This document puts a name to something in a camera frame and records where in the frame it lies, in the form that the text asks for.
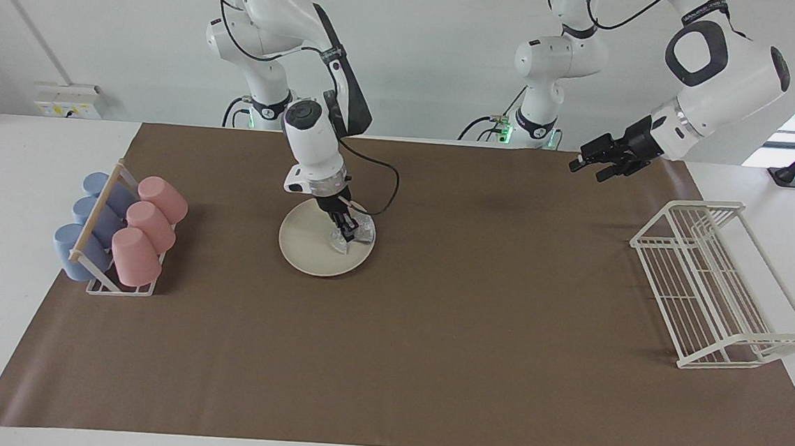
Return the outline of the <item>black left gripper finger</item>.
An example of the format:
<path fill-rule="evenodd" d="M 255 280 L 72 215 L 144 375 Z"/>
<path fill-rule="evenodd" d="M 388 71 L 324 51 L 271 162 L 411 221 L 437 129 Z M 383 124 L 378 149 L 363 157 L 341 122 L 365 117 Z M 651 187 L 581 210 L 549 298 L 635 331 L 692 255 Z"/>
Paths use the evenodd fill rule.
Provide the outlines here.
<path fill-rule="evenodd" d="M 613 177 L 627 175 L 630 163 L 628 161 L 619 161 L 611 164 L 595 174 L 596 181 L 599 183 L 612 179 Z"/>
<path fill-rule="evenodd" d="M 618 145 L 611 133 L 605 133 L 579 147 L 577 158 L 569 163 L 570 172 L 578 172 L 588 165 L 616 164 Z"/>

